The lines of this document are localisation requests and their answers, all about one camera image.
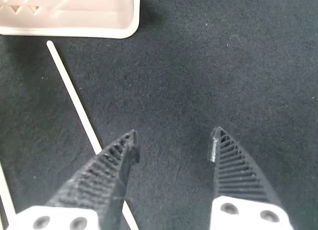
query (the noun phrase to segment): dark gray carpet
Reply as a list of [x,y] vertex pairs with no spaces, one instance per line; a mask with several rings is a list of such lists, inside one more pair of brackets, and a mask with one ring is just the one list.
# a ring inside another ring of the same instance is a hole
[[[208,229],[217,125],[255,158],[295,229],[318,228],[317,4],[143,0],[129,39],[52,38],[102,145],[139,131],[127,198],[141,230]],[[46,40],[0,37],[0,159],[17,211],[94,155]]]

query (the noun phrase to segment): black ribbed texture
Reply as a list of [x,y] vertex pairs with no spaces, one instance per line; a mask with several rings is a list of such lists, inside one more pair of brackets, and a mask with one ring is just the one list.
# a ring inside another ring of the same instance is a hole
[[272,203],[281,202],[246,150],[221,127],[211,133],[208,158],[215,162],[215,198],[224,195]]
[[103,229],[118,229],[132,162],[139,162],[134,130],[92,158],[46,205],[93,209]]

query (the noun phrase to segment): mounting hole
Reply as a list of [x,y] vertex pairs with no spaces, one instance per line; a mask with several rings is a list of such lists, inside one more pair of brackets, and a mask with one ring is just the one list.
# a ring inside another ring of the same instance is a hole
[[237,207],[230,203],[225,203],[221,206],[221,210],[227,214],[239,214]]
[[272,223],[278,223],[279,222],[279,217],[277,216],[276,213],[269,211],[269,210],[264,210],[260,213],[260,217],[264,220],[267,220]]
[[71,222],[70,230],[84,230],[87,226],[87,219],[79,217]]
[[50,222],[50,217],[49,216],[42,216],[40,218],[38,218],[37,220],[35,220],[34,224],[33,224],[33,228],[34,229],[43,229],[45,228]]

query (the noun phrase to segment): beige plastic tray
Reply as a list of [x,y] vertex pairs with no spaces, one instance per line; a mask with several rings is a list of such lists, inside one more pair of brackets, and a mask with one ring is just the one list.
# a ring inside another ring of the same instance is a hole
[[0,34],[123,39],[139,14],[140,0],[0,0]]

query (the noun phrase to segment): white stick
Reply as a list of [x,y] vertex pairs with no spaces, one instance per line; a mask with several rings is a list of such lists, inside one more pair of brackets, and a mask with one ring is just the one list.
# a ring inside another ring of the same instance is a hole
[[[89,119],[85,113],[85,110],[80,102],[80,99],[75,91],[75,88],[72,84],[72,81],[63,65],[63,62],[59,56],[59,53],[57,52],[54,44],[52,41],[48,41],[46,43],[47,47],[49,48],[49,51],[52,55],[52,58],[55,62],[55,65],[56,67],[58,68],[59,72],[60,72],[60,75],[62,77],[62,80],[65,84],[65,87],[66,89],[68,90],[69,92],[69,95],[72,99],[72,102],[75,106],[75,109],[76,111],[78,112],[78,115],[79,115],[79,118],[80,118],[80,121],[82,123],[82,125],[84,126],[84,129],[86,131],[86,134],[89,138],[89,141],[91,143],[91,145],[93,146],[93,149],[94,149],[94,152],[95,154],[98,154],[101,152],[102,148],[100,146],[100,143],[96,137],[96,134],[93,130],[93,128],[91,127],[91,124],[89,122]],[[130,227],[131,230],[138,230],[138,226],[136,224],[136,221],[134,219],[134,216],[132,215],[128,205],[127,205],[127,202],[125,201],[124,202],[124,205],[123,205],[123,215],[126,219],[126,222],[128,224],[128,226]]]
[[6,219],[8,220],[9,225],[12,225],[15,220],[15,210],[13,201],[10,196],[10,191],[5,180],[4,172],[0,162],[0,196],[5,211]]

